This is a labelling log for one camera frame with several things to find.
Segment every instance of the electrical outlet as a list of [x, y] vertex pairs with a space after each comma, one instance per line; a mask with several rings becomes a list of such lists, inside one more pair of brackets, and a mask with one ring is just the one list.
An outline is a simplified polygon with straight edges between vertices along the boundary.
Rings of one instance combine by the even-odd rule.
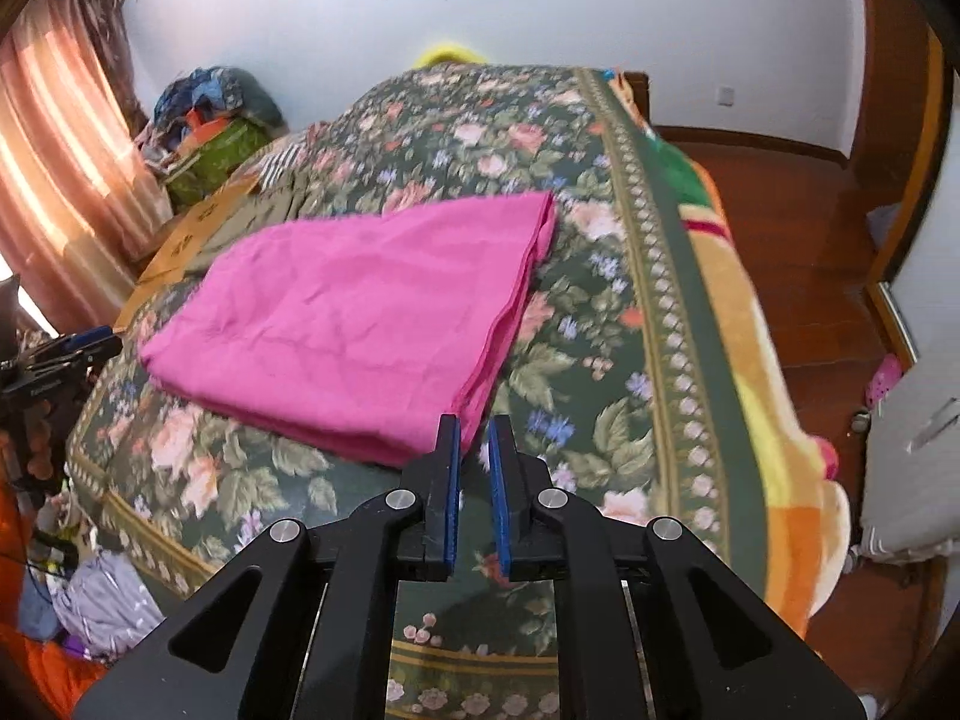
[[726, 108], [733, 105], [733, 86], [717, 87], [717, 105], [724, 105]]

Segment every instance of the silver screw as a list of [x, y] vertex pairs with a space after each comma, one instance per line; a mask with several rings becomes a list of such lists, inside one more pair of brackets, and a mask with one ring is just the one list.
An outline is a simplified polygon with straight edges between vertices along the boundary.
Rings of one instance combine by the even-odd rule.
[[292, 519], [280, 519], [270, 526], [270, 538], [279, 543], [294, 541], [299, 536], [299, 522]]
[[411, 493], [410, 490], [394, 490], [392, 493], [387, 493], [387, 506], [391, 509], [409, 509], [414, 505], [416, 501], [416, 495]]
[[546, 488], [546, 490], [541, 490], [541, 494], [536, 497], [536, 499], [541, 503], [542, 507], [546, 509], [561, 509], [566, 506], [566, 493], [563, 490], [557, 490], [557, 488]]
[[683, 533], [683, 527], [673, 517], [661, 517], [654, 523], [654, 533], [664, 541], [676, 541]]

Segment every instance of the pink cloth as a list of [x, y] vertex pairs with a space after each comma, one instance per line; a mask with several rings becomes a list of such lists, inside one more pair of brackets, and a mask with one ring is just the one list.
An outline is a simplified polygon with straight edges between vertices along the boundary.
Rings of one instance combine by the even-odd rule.
[[140, 357], [163, 389], [347, 459], [402, 466], [443, 413], [466, 450], [553, 226], [541, 191], [270, 227]]

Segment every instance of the curtain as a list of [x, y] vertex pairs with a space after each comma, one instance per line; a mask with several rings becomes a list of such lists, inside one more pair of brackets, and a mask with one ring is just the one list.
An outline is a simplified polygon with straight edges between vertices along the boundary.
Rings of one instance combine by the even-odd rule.
[[170, 218], [78, 0], [31, 0], [0, 44], [0, 252], [61, 332], [110, 324]]
[[131, 135], [147, 125], [140, 101], [133, 93], [133, 60], [120, 0], [78, 0], [93, 50], [107, 76]]

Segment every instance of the wooden floor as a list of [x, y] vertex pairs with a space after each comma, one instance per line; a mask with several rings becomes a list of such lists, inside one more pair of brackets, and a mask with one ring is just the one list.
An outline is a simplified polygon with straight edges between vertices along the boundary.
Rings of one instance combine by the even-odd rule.
[[[678, 143], [707, 168], [757, 287], [800, 424], [830, 440], [858, 511], [862, 437], [850, 418], [884, 355], [862, 289], [875, 252], [864, 202], [838, 165], [739, 146]], [[858, 693], [898, 694], [917, 646], [923, 586], [866, 563], [843, 576], [808, 642]]]

